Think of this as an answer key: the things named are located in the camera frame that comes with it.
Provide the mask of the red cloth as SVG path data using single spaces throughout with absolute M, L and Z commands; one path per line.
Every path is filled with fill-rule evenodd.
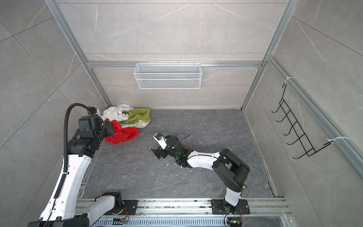
M 106 142 L 111 142 L 113 145 L 117 145 L 121 142 L 128 142 L 139 134 L 138 128 L 123 128 L 116 120 L 110 121 L 106 118 L 105 122 L 110 122 L 113 126 L 114 135 L 105 138 Z

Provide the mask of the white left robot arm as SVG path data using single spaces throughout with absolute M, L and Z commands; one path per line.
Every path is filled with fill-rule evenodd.
M 122 213 L 124 202 L 119 192 L 104 193 L 92 204 L 76 212 L 78 193 L 101 141 L 114 134 L 110 122 L 104 122 L 98 114 L 83 116 L 73 138 L 67 141 L 67 153 L 63 169 L 52 198 L 41 213 L 39 220 L 28 223 L 30 227 L 90 227 L 106 213 Z

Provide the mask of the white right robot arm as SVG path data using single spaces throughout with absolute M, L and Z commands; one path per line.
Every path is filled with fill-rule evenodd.
M 235 210 L 250 171 L 250 167 L 245 162 L 225 148 L 216 153 L 203 153 L 185 148 L 177 136 L 163 136 L 157 133 L 153 138 L 159 147 L 157 149 L 150 147 L 150 150 L 157 159 L 171 156 L 182 168 L 213 170 L 226 186 L 224 207 L 227 211 Z

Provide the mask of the white cloth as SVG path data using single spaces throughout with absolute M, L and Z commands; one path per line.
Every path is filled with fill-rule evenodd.
M 129 118 L 128 114 L 124 114 L 125 111 L 132 110 L 133 107 L 121 104 L 117 105 L 115 107 L 110 107 L 103 111 L 103 114 L 101 115 L 101 118 L 105 121 L 106 119 L 109 119 L 109 121 L 116 120 L 118 122 L 126 121 Z

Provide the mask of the green cloth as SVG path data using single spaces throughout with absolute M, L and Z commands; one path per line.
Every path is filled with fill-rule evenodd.
M 121 122 L 123 128 L 145 128 L 151 121 L 151 109 L 149 108 L 134 108 L 129 111 L 124 111 L 123 114 L 128 115 L 128 119 Z

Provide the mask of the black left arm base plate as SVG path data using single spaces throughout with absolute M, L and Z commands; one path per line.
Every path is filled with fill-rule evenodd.
M 138 207 L 138 200 L 124 200 L 121 208 L 117 209 L 114 212 L 111 212 L 112 215 L 135 215 Z

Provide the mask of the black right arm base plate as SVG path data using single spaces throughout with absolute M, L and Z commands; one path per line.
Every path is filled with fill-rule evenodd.
M 232 206 L 222 199 L 212 199 L 210 200 L 212 206 L 212 213 L 214 215 L 222 214 L 239 214 L 239 215 L 249 215 L 250 208 L 247 200 L 240 199 L 236 206 Z

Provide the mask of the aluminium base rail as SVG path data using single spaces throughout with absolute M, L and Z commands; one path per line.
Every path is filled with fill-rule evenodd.
M 284 198 L 240 200 L 234 213 L 225 211 L 222 199 L 125 199 L 127 211 L 105 214 L 92 227 L 295 227 Z

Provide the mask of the horizontal aluminium wall rail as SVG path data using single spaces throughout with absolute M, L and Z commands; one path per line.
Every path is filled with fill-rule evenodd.
M 90 68 L 95 67 L 135 67 L 137 64 L 199 64 L 202 67 L 260 67 L 262 61 L 88 61 Z

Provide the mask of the left aluminium frame post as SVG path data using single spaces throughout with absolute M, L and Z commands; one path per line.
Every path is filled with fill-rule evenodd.
M 100 94 L 102 100 L 104 101 L 105 105 L 107 107 L 110 107 L 111 102 L 110 102 L 110 100 L 109 100 L 109 98 L 108 98 L 102 84 L 100 83 L 99 79 L 97 78 L 96 74 L 94 73 L 92 68 L 89 67 L 87 58 L 86 58 L 81 46 L 79 45 L 77 39 L 75 38 L 75 36 L 74 36 L 68 22 L 66 21 L 64 15 L 62 14 L 58 3 L 56 1 L 54 1 L 54 0 L 45 0 L 44 2 L 47 5 L 50 12 L 52 13 L 53 17 L 55 18 L 55 20 L 56 20 L 57 24 L 59 25 L 61 31 L 65 35 L 65 37 L 66 37 L 67 41 L 69 42 L 70 46 L 72 47 L 74 53 L 76 54 L 76 56 L 80 60 L 81 65 L 85 69 L 87 75 L 90 77 L 92 83 L 94 84 L 95 88 L 99 92 L 99 94 Z

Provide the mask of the right wall aluminium rail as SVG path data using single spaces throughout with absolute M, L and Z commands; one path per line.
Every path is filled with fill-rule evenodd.
M 323 145 L 323 148 L 334 144 L 358 175 L 362 177 L 363 154 L 361 150 L 352 142 L 350 137 L 343 133 L 327 113 L 323 111 L 317 102 L 315 102 L 308 92 L 289 74 L 273 55 L 268 56 L 267 62 L 282 78 L 283 93 L 285 93 L 286 89 L 289 89 L 328 136 L 328 141 Z

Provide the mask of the aluminium corner frame post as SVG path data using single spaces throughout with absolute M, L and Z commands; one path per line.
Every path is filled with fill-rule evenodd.
M 252 96 L 262 78 L 262 75 L 266 69 L 266 66 L 268 64 L 268 58 L 274 53 L 276 47 L 278 46 L 278 43 L 283 35 L 284 30 L 287 27 L 287 24 L 289 20 L 291 19 L 295 9 L 297 8 L 297 5 L 299 3 L 299 0 L 289 0 L 287 1 L 286 7 L 282 13 L 282 16 L 279 20 L 279 23 L 277 25 L 277 28 L 271 38 L 271 41 L 268 45 L 268 48 L 264 54 L 264 57 L 262 59 L 261 65 L 258 67 L 258 70 L 256 72 L 256 75 L 252 81 L 252 84 L 248 90 L 248 93 L 244 99 L 243 105 L 241 106 L 241 112 L 245 114 L 248 104 L 250 103 Z

